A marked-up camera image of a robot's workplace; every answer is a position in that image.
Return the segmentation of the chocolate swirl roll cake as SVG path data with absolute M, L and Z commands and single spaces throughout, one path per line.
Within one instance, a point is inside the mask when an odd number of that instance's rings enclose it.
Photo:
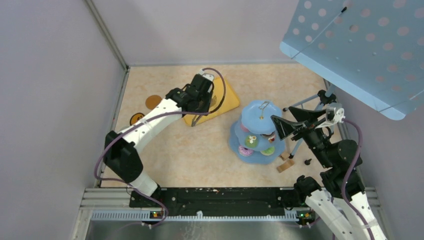
M 274 132 L 270 134 L 261 134 L 261 136 L 266 139 L 269 143 L 273 143 L 276 139 L 276 135 Z

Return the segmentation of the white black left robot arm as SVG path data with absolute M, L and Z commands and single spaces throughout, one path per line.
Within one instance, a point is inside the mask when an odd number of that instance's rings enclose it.
M 147 115 L 120 132 L 105 137 L 104 164 L 125 184 L 140 191 L 141 200 L 149 207 L 160 202 L 159 185 L 147 174 L 140 153 L 162 130 L 187 114 L 209 111 L 214 76 L 197 73 L 183 89 L 174 88 Z

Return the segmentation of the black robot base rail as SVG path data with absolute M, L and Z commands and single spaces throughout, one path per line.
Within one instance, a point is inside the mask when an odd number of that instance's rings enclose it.
M 265 217 L 283 216 L 294 208 L 304 208 L 296 191 L 290 187 L 168 187 L 157 190 L 147 199 L 132 192 L 131 208 L 159 208 L 165 205 L 170 217 Z

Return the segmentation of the green frosted donut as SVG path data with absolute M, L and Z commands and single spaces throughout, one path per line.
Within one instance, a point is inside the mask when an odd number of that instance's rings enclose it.
M 260 151 L 260 153 L 264 156 L 270 156 L 275 152 L 275 147 L 271 146 L 265 150 Z

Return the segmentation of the metal food tongs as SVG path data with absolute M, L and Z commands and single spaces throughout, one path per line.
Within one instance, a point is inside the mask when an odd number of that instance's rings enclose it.
M 216 95 L 214 95 L 212 98 L 211 98 L 211 101 L 210 101 L 210 105 L 209 105 L 209 108 L 211 109 L 215 104 L 216 104 L 216 102 L 217 102 L 217 96 Z M 192 121 L 191 121 L 191 127 L 195 127 L 196 126 L 196 124 L 198 123 L 198 121 L 201 119 L 201 117 L 202 117 L 202 115 L 195 115 L 194 117 L 193 117 L 193 119 L 192 119 Z

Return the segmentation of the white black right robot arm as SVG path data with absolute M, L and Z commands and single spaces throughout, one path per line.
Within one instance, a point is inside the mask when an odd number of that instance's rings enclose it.
M 363 137 L 357 124 L 358 141 L 344 139 L 332 143 L 332 134 L 324 129 L 345 123 L 345 110 L 340 103 L 331 103 L 322 110 L 307 110 L 290 106 L 295 121 L 277 115 L 270 118 L 278 136 L 284 140 L 303 140 L 326 169 L 320 173 L 324 187 L 312 177 L 298 177 L 294 184 L 293 200 L 308 206 L 338 240 L 385 240 L 387 237 L 370 207 L 364 184 L 356 168 L 361 165 Z

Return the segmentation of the purple frosted donut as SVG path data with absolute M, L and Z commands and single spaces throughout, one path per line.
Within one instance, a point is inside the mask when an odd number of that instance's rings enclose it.
M 242 145 L 240 145 L 238 147 L 238 152 L 243 157 L 250 157 L 254 153 L 254 150 L 252 150 L 250 148 L 243 147 Z

